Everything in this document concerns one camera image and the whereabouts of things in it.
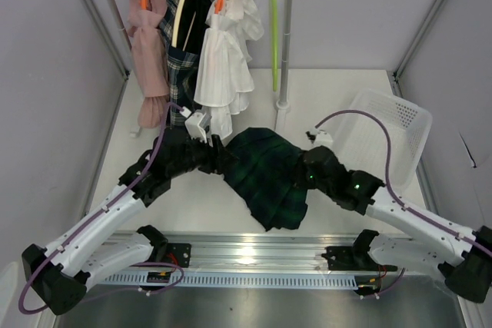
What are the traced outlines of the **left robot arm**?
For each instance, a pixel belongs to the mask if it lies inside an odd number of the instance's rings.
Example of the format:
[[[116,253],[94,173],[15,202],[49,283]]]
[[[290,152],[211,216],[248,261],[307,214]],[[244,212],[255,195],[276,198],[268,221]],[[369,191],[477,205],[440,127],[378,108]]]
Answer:
[[[60,316],[78,305],[92,287],[128,267],[182,270],[168,257],[168,239],[150,225],[105,252],[97,250],[122,224],[169,191],[174,178],[194,170],[223,174],[237,160],[216,134],[201,141],[184,130],[163,128],[152,148],[119,177],[96,209],[46,246],[31,244],[23,251],[26,285],[19,311],[37,312],[25,307],[29,289],[44,302],[40,311]]]

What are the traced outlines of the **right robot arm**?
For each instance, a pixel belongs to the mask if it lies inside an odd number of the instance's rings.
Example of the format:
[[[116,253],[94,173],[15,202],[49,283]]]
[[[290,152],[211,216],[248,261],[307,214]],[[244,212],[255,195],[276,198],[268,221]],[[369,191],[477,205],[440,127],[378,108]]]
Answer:
[[[351,246],[352,270],[400,267],[433,277],[470,302],[486,300],[491,288],[489,227],[474,230],[420,210],[381,179],[346,169],[323,146],[300,155],[294,182],[319,190],[344,210],[382,221],[408,236],[393,240],[378,231],[363,230]]]

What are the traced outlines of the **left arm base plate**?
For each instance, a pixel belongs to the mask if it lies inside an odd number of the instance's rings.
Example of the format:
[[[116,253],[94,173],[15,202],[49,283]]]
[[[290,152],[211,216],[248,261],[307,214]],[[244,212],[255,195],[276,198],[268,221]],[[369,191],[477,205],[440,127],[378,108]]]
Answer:
[[[146,262],[172,263],[188,268],[191,259],[191,244],[166,243],[153,248]]]

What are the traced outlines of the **white plastic basket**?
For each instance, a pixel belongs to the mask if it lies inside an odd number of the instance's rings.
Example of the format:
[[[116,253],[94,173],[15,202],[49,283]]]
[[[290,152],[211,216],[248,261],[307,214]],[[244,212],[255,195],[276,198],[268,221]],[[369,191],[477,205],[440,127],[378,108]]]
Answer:
[[[348,169],[366,171],[384,180],[389,154],[391,186],[398,192],[406,190],[431,129],[431,113],[403,98],[372,89],[359,91],[349,109],[376,119],[354,112],[335,118],[341,122],[333,146],[338,160]]]

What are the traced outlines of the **dark green plaid skirt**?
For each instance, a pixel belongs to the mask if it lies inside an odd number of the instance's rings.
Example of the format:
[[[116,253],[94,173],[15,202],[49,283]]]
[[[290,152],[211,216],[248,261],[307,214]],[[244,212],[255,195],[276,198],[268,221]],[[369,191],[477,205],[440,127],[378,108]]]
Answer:
[[[248,128],[227,149],[238,162],[224,173],[224,181],[244,200],[251,216],[266,231],[298,229],[308,211],[307,190],[293,182],[303,151],[269,128]]]

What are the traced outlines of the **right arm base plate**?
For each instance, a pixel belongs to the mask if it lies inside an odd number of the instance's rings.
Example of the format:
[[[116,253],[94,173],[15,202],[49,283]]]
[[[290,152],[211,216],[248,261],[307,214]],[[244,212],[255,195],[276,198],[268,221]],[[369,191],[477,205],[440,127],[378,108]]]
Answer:
[[[359,253],[349,246],[326,247],[321,257],[327,261],[328,269],[333,271],[389,271],[397,267],[390,264],[378,264],[367,253]]]

